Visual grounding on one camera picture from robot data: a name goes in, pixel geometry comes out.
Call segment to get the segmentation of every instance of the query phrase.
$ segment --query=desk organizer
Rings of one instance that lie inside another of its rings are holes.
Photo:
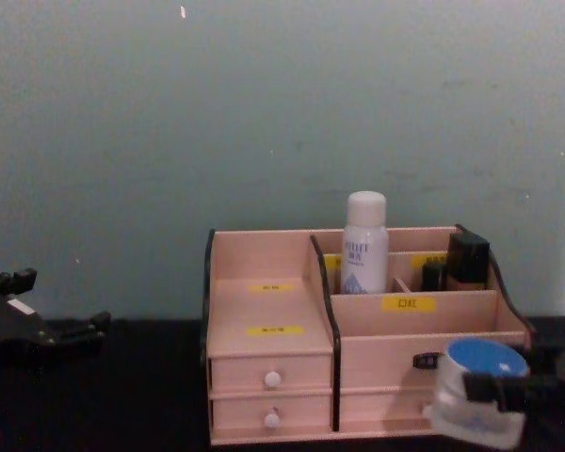
[[[388,287],[339,295],[342,230],[214,232],[202,368],[212,445],[434,433],[438,353],[477,336],[529,347],[491,254],[488,290],[419,293],[461,229],[389,229]]]

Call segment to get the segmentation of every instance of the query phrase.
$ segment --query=yellow sticker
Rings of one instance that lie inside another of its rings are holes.
[[[245,333],[248,336],[290,335],[303,334],[303,327],[299,325],[277,326],[277,327],[250,327]]]
[[[439,262],[440,264],[445,264],[446,257],[446,251],[417,254],[411,258],[411,266],[412,268],[421,268],[427,262]]]
[[[250,292],[286,292],[293,290],[295,287],[292,284],[264,284],[264,285],[250,285]]]
[[[328,271],[341,268],[341,254],[325,254],[324,266]]]
[[[383,311],[396,313],[433,313],[435,299],[433,297],[411,297],[409,295],[386,295],[383,297]]]

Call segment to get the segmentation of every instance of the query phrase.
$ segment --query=blue lid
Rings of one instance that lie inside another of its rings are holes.
[[[460,339],[448,346],[448,356],[467,371],[495,377],[526,375],[523,356],[510,347],[483,339]]]

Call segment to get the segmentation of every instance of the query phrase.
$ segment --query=bottle cap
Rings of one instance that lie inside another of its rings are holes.
[[[490,374],[494,377],[524,377],[529,367],[524,357],[498,342],[467,338],[448,345],[447,357],[457,372]]]
[[[376,191],[357,191],[347,198],[347,223],[353,226],[384,226],[387,200]]]
[[[490,262],[490,242],[473,233],[450,235],[448,275],[461,283],[486,283]]]
[[[447,267],[439,262],[426,262],[423,265],[423,283],[421,292],[436,292],[445,290]]]

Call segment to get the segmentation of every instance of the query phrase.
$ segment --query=drawer knob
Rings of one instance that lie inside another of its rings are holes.
[[[268,428],[276,428],[281,423],[281,418],[279,417],[276,409],[269,412],[264,418],[264,425]]]
[[[281,374],[278,372],[268,372],[264,377],[264,384],[267,388],[276,388],[281,384]]]

